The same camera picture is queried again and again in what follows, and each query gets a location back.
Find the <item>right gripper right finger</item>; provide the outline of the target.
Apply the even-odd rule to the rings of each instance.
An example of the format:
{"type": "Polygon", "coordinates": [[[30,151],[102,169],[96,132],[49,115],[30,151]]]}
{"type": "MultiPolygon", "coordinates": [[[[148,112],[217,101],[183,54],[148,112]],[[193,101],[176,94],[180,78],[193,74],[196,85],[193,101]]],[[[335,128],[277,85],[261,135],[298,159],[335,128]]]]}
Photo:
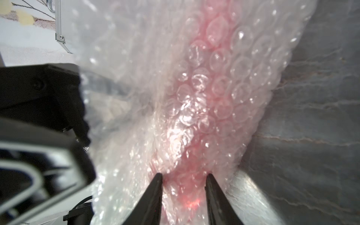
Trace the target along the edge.
{"type": "Polygon", "coordinates": [[[205,194],[210,225],[244,225],[212,174],[206,177],[205,194]]]}

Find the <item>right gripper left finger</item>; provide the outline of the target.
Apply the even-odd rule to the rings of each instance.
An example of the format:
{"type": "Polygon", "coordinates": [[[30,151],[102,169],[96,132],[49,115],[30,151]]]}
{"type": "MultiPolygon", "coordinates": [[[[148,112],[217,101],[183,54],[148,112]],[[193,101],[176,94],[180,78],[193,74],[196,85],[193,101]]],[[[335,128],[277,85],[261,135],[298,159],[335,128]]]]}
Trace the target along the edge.
{"type": "Polygon", "coordinates": [[[157,173],[123,225],[159,225],[162,212],[163,175],[157,173]]]}

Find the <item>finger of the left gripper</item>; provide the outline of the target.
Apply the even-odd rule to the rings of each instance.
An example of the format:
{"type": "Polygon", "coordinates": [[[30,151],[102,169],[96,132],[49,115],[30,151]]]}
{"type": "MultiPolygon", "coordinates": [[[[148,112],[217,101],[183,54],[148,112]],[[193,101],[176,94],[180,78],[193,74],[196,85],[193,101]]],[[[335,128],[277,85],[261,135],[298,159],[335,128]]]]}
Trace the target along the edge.
{"type": "Polygon", "coordinates": [[[22,224],[95,178],[92,161],[75,138],[1,119],[1,224],[22,224]]]}
{"type": "Polygon", "coordinates": [[[72,63],[1,67],[1,117],[73,130],[79,142],[89,146],[80,82],[80,69],[72,63]]]}

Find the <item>pink red bottle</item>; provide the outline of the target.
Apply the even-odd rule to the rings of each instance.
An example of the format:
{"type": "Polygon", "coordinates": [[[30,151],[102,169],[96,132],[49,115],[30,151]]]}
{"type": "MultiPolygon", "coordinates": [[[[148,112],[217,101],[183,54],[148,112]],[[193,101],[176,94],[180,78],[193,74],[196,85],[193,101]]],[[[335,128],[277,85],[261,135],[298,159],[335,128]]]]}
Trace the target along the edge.
{"type": "Polygon", "coordinates": [[[172,70],[159,111],[150,161],[163,175],[162,218],[167,225],[206,224],[205,184],[212,174],[226,189],[241,155],[239,131],[249,118],[250,95],[231,74],[231,37],[244,1],[205,1],[188,20],[190,42],[172,70]]]}

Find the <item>bubble wrap sheet stack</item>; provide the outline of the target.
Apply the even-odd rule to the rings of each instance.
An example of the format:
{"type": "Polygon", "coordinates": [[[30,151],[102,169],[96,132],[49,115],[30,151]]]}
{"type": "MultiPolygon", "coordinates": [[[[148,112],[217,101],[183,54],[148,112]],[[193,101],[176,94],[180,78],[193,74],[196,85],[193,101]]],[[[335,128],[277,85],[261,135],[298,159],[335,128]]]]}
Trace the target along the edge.
{"type": "Polygon", "coordinates": [[[93,225],[120,225],[157,173],[162,225],[207,225],[317,1],[71,1],[96,169],[93,225]]]}

